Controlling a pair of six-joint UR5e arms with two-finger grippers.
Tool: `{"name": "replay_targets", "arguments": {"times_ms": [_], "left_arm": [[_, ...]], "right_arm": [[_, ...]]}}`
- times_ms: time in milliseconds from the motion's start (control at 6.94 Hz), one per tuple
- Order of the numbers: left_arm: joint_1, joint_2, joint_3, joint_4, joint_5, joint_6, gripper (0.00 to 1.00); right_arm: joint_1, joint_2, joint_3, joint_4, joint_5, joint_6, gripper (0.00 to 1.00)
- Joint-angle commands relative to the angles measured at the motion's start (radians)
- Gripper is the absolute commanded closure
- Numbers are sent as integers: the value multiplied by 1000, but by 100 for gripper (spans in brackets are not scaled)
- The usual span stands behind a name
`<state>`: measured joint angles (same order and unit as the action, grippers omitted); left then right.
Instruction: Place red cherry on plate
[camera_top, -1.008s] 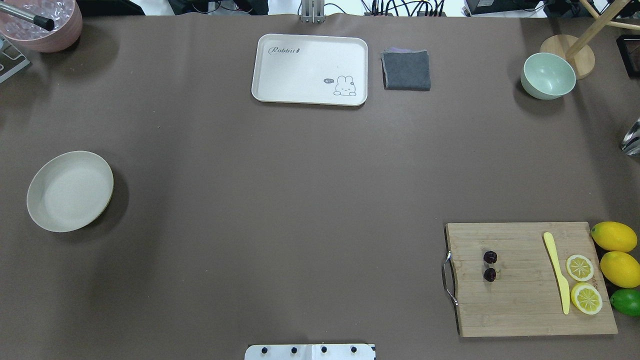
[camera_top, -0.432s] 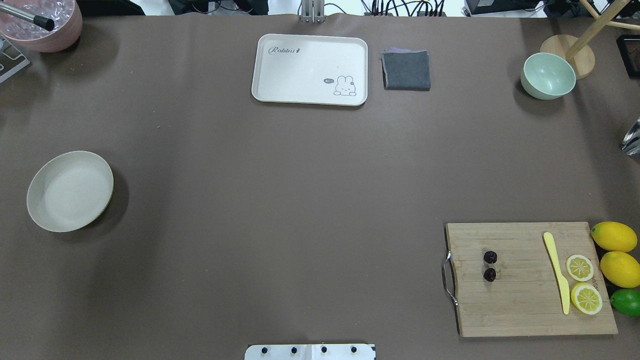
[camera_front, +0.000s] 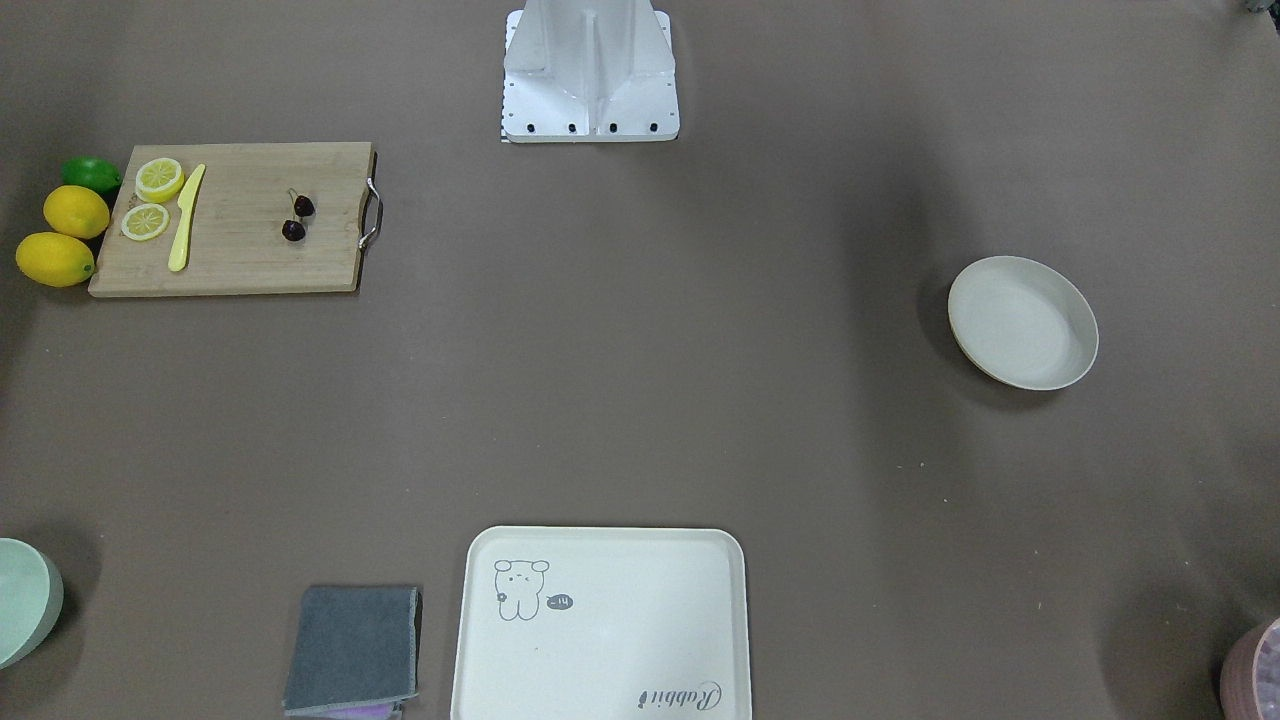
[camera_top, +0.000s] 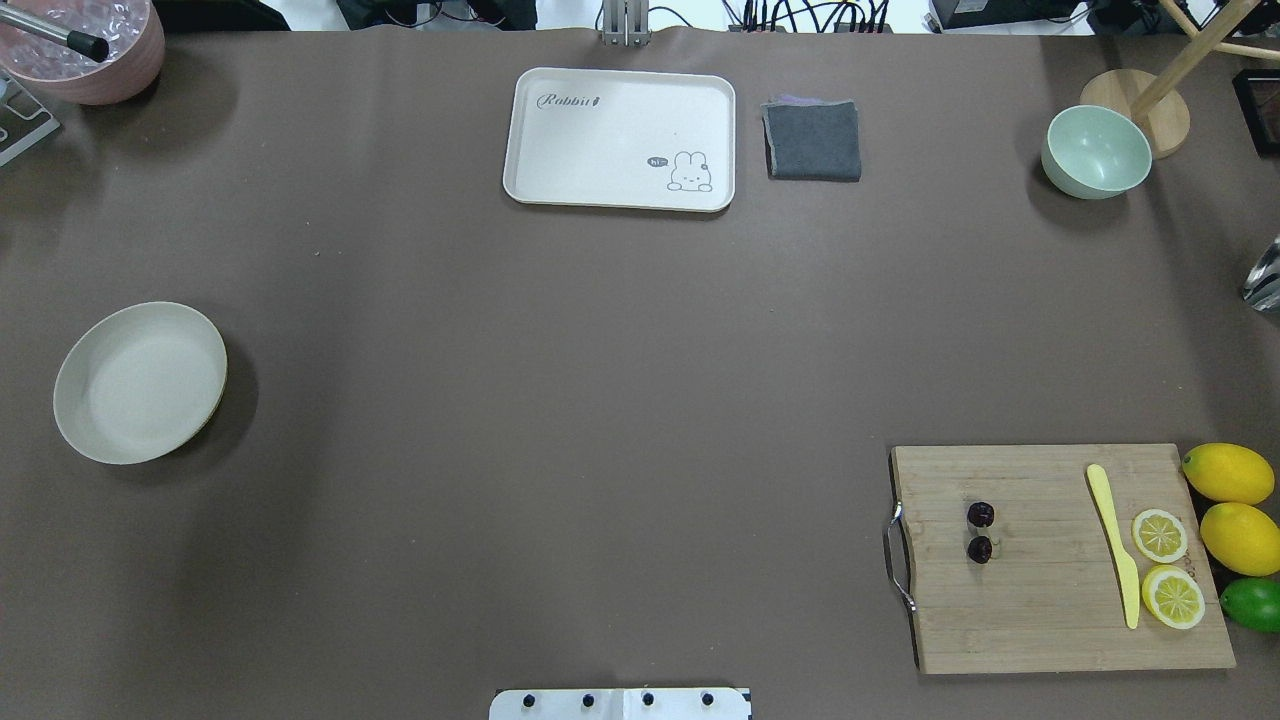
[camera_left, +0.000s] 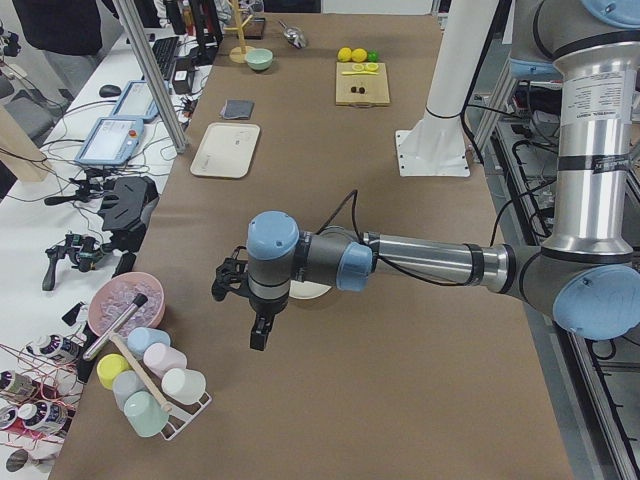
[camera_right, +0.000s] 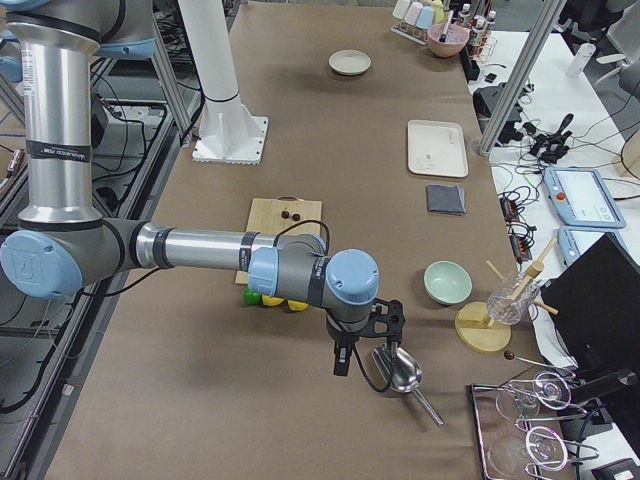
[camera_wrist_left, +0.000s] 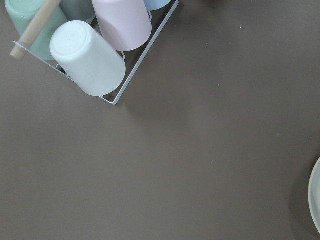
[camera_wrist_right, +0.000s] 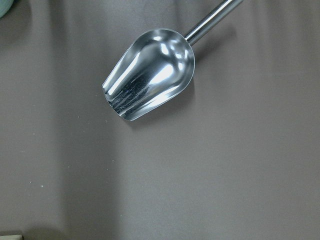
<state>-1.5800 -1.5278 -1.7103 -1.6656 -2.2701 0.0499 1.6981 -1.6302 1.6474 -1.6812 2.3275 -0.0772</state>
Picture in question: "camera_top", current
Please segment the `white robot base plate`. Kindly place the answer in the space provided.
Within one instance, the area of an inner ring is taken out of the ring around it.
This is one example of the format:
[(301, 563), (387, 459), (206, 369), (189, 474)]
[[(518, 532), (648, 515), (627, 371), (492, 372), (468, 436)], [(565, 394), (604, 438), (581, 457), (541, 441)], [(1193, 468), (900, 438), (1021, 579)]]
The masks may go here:
[(749, 691), (732, 687), (508, 689), (489, 719), (751, 719)]

